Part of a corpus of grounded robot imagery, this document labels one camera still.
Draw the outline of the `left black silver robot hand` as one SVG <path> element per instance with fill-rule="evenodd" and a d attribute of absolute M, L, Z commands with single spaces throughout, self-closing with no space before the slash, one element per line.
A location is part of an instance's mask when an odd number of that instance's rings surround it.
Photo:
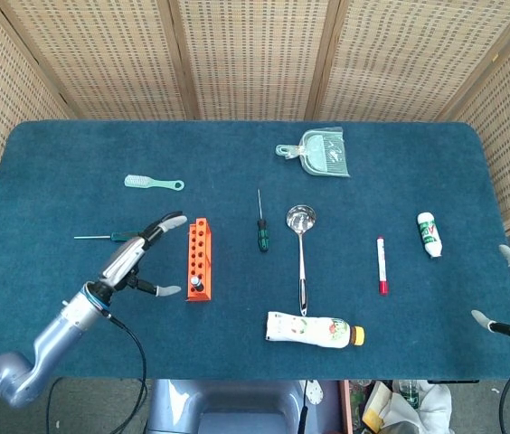
<path fill-rule="evenodd" d="M 89 292 L 104 304 L 109 304 L 112 295 L 125 286 L 155 297 L 168 297 L 180 292 L 180 286 L 160 287 L 138 278 L 137 264 L 163 234 L 186 222 L 187 217 L 182 212 L 171 212 L 149 224 L 111 256 L 100 272 L 98 281 L 88 285 Z"/>

